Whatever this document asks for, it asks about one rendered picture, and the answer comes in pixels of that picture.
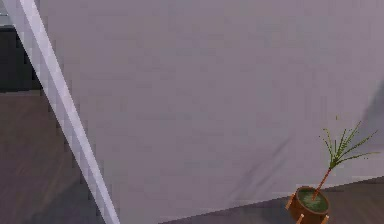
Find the green house plant brown pot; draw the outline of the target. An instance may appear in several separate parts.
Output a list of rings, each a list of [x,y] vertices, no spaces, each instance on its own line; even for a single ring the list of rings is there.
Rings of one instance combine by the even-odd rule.
[[[354,128],[345,128],[338,138],[333,138],[328,128],[323,128],[324,136],[320,136],[328,151],[329,163],[320,183],[316,187],[300,186],[289,197],[285,209],[290,213],[295,224],[328,224],[330,202],[322,192],[322,187],[331,172],[342,163],[373,155],[374,152],[353,154],[355,150],[372,139],[378,131],[362,138],[357,143],[353,140],[359,133],[361,121]]]

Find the black cabinet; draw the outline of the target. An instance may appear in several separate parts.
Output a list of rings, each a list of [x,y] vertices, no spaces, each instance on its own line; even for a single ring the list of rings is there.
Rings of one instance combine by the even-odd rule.
[[[16,29],[0,26],[0,93],[41,89]]]

